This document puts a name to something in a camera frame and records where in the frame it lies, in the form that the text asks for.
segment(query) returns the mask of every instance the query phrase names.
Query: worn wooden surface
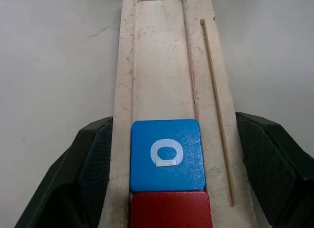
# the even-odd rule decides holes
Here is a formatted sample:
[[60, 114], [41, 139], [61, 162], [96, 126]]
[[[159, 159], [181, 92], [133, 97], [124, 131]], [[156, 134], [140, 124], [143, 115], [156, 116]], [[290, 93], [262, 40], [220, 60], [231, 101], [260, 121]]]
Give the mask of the worn wooden surface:
[[[231, 198], [217, 103], [200, 20], [206, 22], [235, 191]], [[107, 228], [128, 224], [130, 136], [136, 120], [196, 118], [214, 228], [255, 228], [236, 117], [211, 0], [124, 0], [116, 78]]]

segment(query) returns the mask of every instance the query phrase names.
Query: white wall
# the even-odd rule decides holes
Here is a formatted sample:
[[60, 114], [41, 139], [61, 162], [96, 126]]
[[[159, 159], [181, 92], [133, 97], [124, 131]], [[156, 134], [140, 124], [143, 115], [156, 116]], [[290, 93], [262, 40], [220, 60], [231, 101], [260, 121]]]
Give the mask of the white wall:
[[[281, 123], [312, 156], [313, 4], [213, 0], [236, 110]], [[121, 5], [0, 0], [1, 228], [77, 131], [112, 115]]]

